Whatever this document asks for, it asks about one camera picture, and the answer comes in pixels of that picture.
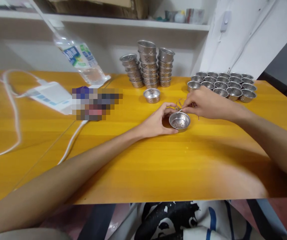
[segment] plastic water bottle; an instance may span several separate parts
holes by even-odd
[[[109,75],[105,75],[98,65],[95,57],[90,52],[87,44],[78,36],[68,32],[62,22],[51,21],[55,28],[54,43],[73,65],[86,83],[90,85],[104,84]]]

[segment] floor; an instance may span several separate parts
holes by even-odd
[[[268,199],[268,201],[287,230],[287,198],[271,198]],[[246,200],[232,200],[231,204],[258,230]],[[129,208],[130,205],[128,203],[116,205],[105,240],[107,240],[122,223]],[[69,234],[73,240],[76,240],[91,210],[92,205],[63,206],[45,220],[41,224],[41,227],[59,229]]]

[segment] shelf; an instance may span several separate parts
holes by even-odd
[[[150,27],[150,28],[167,28],[167,29],[182,29],[192,31],[209,31],[209,25],[194,25],[186,23],[158,22],[150,20],[130,20],[118,18],[100,18],[100,17],[84,17],[72,15],[46,14],[48,18],[60,20],[63,22],[81,22],[119,26],[134,26],[134,27]]]
[[[148,27],[148,28],[165,28],[165,29],[181,29],[190,31],[209,31],[209,25],[194,25],[186,23],[158,22],[151,20],[130,20],[118,18],[100,18],[100,17],[84,17],[73,15],[45,14],[49,19],[55,19],[63,22],[80,22],[104,25],[118,26],[133,26],[133,27]],[[15,19],[32,19],[42,20],[38,13],[26,13],[17,11],[0,10],[0,18],[15,18]]]

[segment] left hand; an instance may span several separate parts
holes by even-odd
[[[162,134],[178,133],[177,129],[166,128],[162,125],[162,119],[165,116],[177,112],[175,109],[169,107],[176,107],[176,104],[164,102],[160,108],[158,108],[145,121],[143,121],[143,123],[136,127],[140,131],[143,138],[155,137]]]

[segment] perforated metal cup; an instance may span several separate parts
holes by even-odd
[[[141,73],[141,75],[143,76],[143,78],[157,78],[157,77],[158,77],[157,74],[145,74],[145,73]]]
[[[154,63],[157,61],[156,55],[149,55],[144,53],[139,53],[140,61],[143,63]]]
[[[158,82],[158,78],[143,78],[144,84],[153,84]]]
[[[156,69],[144,69],[144,68],[142,68],[141,72],[151,75],[151,74],[156,74],[158,72],[158,69],[157,68]]]
[[[142,77],[129,78],[129,81],[131,81],[131,82],[141,82],[142,80],[143,80]]]
[[[253,76],[251,76],[250,74],[242,74],[242,77],[253,79]]]
[[[215,73],[215,72],[208,72],[208,76],[217,78],[217,77],[219,77],[219,74]]]
[[[141,87],[144,86],[144,82],[143,81],[140,81],[140,82],[132,82],[132,81],[130,81],[130,82],[131,82],[131,84],[132,84],[132,86],[134,88],[141,88]]]
[[[134,66],[134,67],[125,67],[125,71],[126,71],[126,72],[135,72],[135,71],[137,71],[137,70],[140,70],[139,65],[136,65],[136,66]]]
[[[155,83],[145,83],[144,84],[146,86],[146,88],[157,88],[159,85],[159,81],[155,82]]]
[[[150,88],[143,92],[147,103],[157,103],[160,101],[160,91],[156,88]]]
[[[141,77],[141,73],[139,70],[134,72],[127,72],[128,77]]]
[[[243,84],[242,84],[242,87],[243,87],[244,89],[248,89],[248,90],[250,90],[250,91],[252,91],[252,92],[254,92],[254,91],[257,90],[257,87],[256,87],[255,85],[252,85],[252,84],[249,84],[249,83],[243,83]]]
[[[231,77],[238,77],[242,78],[242,75],[240,73],[230,73]]]
[[[170,80],[168,80],[166,82],[159,81],[159,84],[161,87],[170,87],[170,83],[171,83],[171,78],[170,78]]]
[[[250,78],[241,78],[243,83],[249,83],[249,84],[254,84],[254,81]]]
[[[211,82],[211,83],[215,83],[217,81],[217,79],[210,77],[210,76],[205,77],[204,80],[206,82]]]
[[[196,81],[189,81],[187,83],[187,86],[188,86],[188,88],[187,88],[188,92],[191,92],[193,90],[196,90],[196,89],[200,88],[201,87],[201,83],[196,82]]]
[[[178,129],[178,132],[183,132],[190,125],[190,117],[179,111],[170,115],[169,123],[173,128]]]
[[[159,66],[159,72],[161,73],[171,73],[172,72],[172,68],[163,68],[161,66]]]
[[[228,84],[223,83],[223,82],[215,82],[214,86],[216,88],[221,88],[221,89],[224,89],[224,90],[226,90],[228,88]]]
[[[196,81],[196,82],[203,82],[204,81],[204,78],[203,77],[201,77],[201,76],[192,76],[191,78],[190,78],[192,81]]]
[[[162,61],[158,61],[158,65],[163,67],[163,68],[172,68],[172,63],[173,63],[173,60],[169,63],[164,63]]]
[[[140,62],[140,66],[143,69],[148,69],[148,70],[157,69],[158,68],[157,62],[154,62],[154,63],[143,63],[143,62]]]
[[[223,82],[223,83],[230,82],[229,78],[225,78],[225,77],[217,77],[217,81],[218,82]]]
[[[229,78],[229,77],[231,77],[231,75],[230,75],[230,74],[228,74],[228,73],[219,73],[219,77],[226,77],[226,78]]]
[[[239,88],[239,89],[242,88],[242,86],[236,82],[228,82],[228,87],[235,87],[235,88]]]
[[[205,72],[196,72],[196,76],[199,76],[199,77],[206,77],[208,76],[208,73],[205,73]]]
[[[159,81],[161,81],[161,82],[166,82],[166,81],[169,81],[170,79],[171,79],[171,74],[170,74],[170,77],[161,77],[161,76],[159,76]]]
[[[242,83],[241,78],[237,78],[237,77],[229,77],[230,82],[236,82],[236,83]]]
[[[214,84],[213,83],[211,83],[211,82],[206,82],[206,81],[204,81],[204,82],[202,82],[201,83],[201,85],[202,86],[205,86],[206,88],[209,88],[209,89],[214,89]]]
[[[248,89],[242,89],[242,96],[239,97],[239,100],[241,102],[249,103],[252,101],[252,99],[256,97],[257,97],[257,94],[255,92],[252,92]]]
[[[126,54],[119,58],[120,61],[123,62],[123,66],[125,67],[134,67],[137,66],[137,54]]]
[[[161,73],[161,72],[159,72],[158,73],[159,74],[159,77],[161,77],[161,78],[168,78],[168,77],[171,77],[171,72],[170,73]]]
[[[138,44],[138,51],[140,53],[149,54],[149,55],[156,55],[156,45],[153,42],[149,42],[146,40],[140,40],[137,42]]]
[[[228,97],[228,92],[222,88],[215,88],[213,92],[219,94],[222,97]]]
[[[162,62],[165,63],[170,63],[173,61],[173,56],[175,55],[175,53],[169,49],[166,48],[159,48],[159,55],[158,55],[158,59]]]
[[[231,101],[236,101],[240,96],[242,96],[242,91],[239,88],[229,87],[226,90],[228,92],[228,99]]]

